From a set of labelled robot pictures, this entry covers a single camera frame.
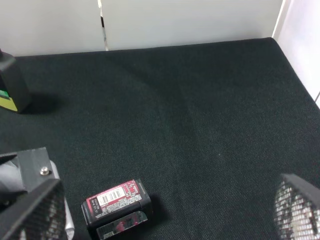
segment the green label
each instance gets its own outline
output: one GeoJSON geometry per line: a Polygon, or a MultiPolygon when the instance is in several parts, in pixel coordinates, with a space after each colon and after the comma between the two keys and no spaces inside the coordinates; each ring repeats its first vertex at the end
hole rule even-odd
{"type": "Polygon", "coordinates": [[[0,97],[9,98],[9,94],[6,91],[0,90],[0,97]]]}

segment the yellow stripe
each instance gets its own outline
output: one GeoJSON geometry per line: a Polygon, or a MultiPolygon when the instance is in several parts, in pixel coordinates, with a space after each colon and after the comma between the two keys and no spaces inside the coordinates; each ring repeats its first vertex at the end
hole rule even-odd
{"type": "Polygon", "coordinates": [[[3,107],[3,108],[6,108],[6,109],[9,109],[11,111],[15,111],[17,112],[18,109],[13,101],[13,99],[10,97],[10,100],[9,99],[5,99],[3,97],[0,97],[0,107],[3,107]]]}

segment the red label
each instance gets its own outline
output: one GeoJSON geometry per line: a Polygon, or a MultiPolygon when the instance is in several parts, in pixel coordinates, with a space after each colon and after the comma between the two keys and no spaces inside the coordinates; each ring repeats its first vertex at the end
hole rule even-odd
{"type": "Polygon", "coordinates": [[[135,180],[110,188],[86,199],[91,215],[100,218],[140,201],[141,195],[135,180]]]}

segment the barcode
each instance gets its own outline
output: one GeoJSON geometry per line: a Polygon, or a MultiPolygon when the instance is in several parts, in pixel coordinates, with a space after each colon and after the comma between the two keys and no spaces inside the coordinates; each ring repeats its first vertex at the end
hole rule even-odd
{"type": "Polygon", "coordinates": [[[117,200],[119,198],[122,198],[125,196],[125,191],[122,187],[117,187],[113,190],[107,191],[99,196],[97,196],[99,205],[105,205],[107,203],[110,203],[114,200],[117,200]]]}

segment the black object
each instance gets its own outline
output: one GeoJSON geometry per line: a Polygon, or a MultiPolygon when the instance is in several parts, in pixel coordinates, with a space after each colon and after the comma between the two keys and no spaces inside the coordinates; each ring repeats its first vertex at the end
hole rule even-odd
{"type": "Polygon", "coordinates": [[[105,240],[150,220],[151,199],[141,180],[131,180],[86,199],[82,204],[92,239],[105,240]]]}
{"type": "Polygon", "coordinates": [[[20,113],[31,103],[31,95],[16,59],[0,49],[0,107],[20,113]]]}
{"type": "Polygon", "coordinates": [[[65,225],[62,183],[48,179],[0,214],[0,239],[66,239],[65,225]]]}
{"type": "MultiPolygon", "coordinates": [[[[59,174],[45,147],[0,154],[0,212],[48,179],[59,179],[59,174]]],[[[67,201],[64,207],[65,231],[72,239],[75,228],[67,201]]]]}
{"type": "Polygon", "coordinates": [[[281,239],[320,239],[320,189],[294,174],[282,174],[274,207],[281,239]]]}

